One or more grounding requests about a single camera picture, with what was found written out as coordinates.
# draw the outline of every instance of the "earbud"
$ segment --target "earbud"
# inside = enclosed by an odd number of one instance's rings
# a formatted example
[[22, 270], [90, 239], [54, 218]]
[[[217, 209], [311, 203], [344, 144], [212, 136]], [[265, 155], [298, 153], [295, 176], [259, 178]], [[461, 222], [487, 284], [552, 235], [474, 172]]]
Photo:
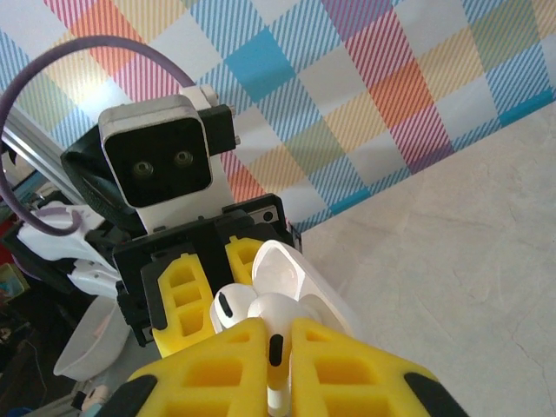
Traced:
[[288, 386], [289, 356], [292, 350], [291, 327], [299, 317], [313, 318], [296, 300], [287, 295], [259, 295], [249, 306], [248, 317], [261, 317], [268, 331], [268, 412], [273, 417], [287, 415], [290, 403]]
[[214, 304], [218, 320], [225, 328], [231, 328], [248, 316], [248, 309], [257, 297], [253, 287], [228, 284], [216, 293]]

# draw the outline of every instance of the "white plastic part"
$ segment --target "white plastic part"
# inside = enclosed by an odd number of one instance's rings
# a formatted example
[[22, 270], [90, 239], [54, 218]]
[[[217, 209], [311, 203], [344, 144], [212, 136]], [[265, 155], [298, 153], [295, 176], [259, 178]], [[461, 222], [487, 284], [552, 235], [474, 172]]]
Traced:
[[289, 384], [284, 384], [281, 389], [267, 387], [268, 414], [272, 417], [288, 415], [291, 407], [291, 394]]
[[207, 102], [210, 104], [210, 107], [215, 107], [218, 105], [218, 95], [216, 91], [212, 88], [210, 84], [203, 84], [200, 87], [202, 93], [205, 95]]
[[253, 261], [252, 276], [257, 294], [284, 294], [316, 311], [325, 326], [364, 340], [355, 312], [294, 248], [278, 241], [264, 242]]
[[280, 334], [284, 340], [290, 336], [295, 319], [314, 319], [298, 301], [277, 293], [259, 295], [249, 306], [247, 317], [261, 317], [267, 327], [268, 337]]
[[85, 241], [85, 236], [90, 230], [98, 228], [104, 219], [89, 206], [66, 206], [61, 202], [52, 202], [38, 210], [50, 211], [52, 214], [41, 216], [41, 220], [55, 228], [71, 226], [71, 212], [76, 211], [82, 218], [81, 226], [71, 235], [47, 235], [28, 223], [25, 223], [17, 233], [17, 238], [27, 248], [32, 250], [46, 261], [57, 261], [62, 258], [83, 259], [97, 262], [106, 269], [116, 271], [96, 250]]
[[74, 266], [76, 268], [68, 274], [68, 278], [76, 287], [87, 294], [116, 299], [116, 283], [121, 280], [116, 271], [106, 269], [100, 263], [84, 260], [75, 261]]
[[105, 385], [99, 385], [98, 387], [94, 387], [90, 393], [87, 394], [85, 400], [83, 400], [83, 404], [81, 405], [82, 411], [87, 411], [95, 404], [104, 404], [109, 398], [109, 390], [108, 387]]
[[54, 366], [54, 375], [86, 381], [109, 367], [122, 352], [129, 326], [114, 300], [96, 297]]
[[210, 321], [212, 322], [212, 328], [215, 330], [215, 333], [220, 333], [226, 330], [226, 328], [220, 323], [220, 317], [216, 313], [216, 303], [215, 300], [212, 301], [210, 304], [210, 310], [208, 312], [210, 316]]
[[257, 297], [253, 287], [243, 284], [228, 284], [216, 293], [214, 306], [218, 320], [224, 328], [247, 319], [251, 303]]

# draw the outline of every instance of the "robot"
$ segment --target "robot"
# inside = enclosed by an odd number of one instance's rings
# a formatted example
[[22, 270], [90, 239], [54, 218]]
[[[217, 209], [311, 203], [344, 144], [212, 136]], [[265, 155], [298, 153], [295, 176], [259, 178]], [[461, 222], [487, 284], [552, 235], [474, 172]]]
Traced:
[[[68, 149], [64, 167], [88, 207], [36, 217], [10, 199], [2, 175], [0, 191], [25, 221], [20, 240], [43, 259], [56, 257], [52, 245], [72, 248], [74, 277], [102, 271], [102, 286], [82, 288], [117, 298], [137, 341], [152, 334], [160, 351], [98, 415], [466, 416], [428, 370], [364, 342], [356, 314], [301, 254], [279, 197], [234, 202], [219, 156], [239, 142], [233, 108], [210, 86], [190, 85], [146, 45], [92, 36], [37, 58], [0, 109], [46, 64], [96, 46], [150, 57], [183, 88], [105, 110], [87, 146]], [[76, 159], [84, 149], [86, 163]], [[111, 256], [88, 242], [105, 219], [125, 232]]]

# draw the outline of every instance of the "checkered backdrop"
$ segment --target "checkered backdrop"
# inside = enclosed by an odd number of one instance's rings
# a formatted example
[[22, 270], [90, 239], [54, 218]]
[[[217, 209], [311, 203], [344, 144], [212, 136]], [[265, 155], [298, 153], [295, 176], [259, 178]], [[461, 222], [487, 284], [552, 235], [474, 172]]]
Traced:
[[[0, 89], [99, 34], [148, 43], [235, 105], [235, 198], [276, 193], [301, 229], [556, 98], [554, 0], [0, 0]], [[177, 91], [100, 48], [47, 68], [17, 104], [65, 148], [103, 109]]]

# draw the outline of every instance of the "plaid fabric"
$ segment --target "plaid fabric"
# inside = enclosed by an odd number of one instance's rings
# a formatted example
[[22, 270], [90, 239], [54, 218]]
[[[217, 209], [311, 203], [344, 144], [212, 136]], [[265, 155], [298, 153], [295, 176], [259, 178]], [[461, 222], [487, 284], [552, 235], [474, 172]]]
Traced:
[[[274, 192], [301, 230], [556, 98], [554, 0], [0, 1], [0, 89], [96, 34], [148, 43], [235, 105], [242, 145], [222, 156], [235, 198]], [[106, 107], [177, 91], [100, 48], [51, 65], [17, 103], [65, 148]]]

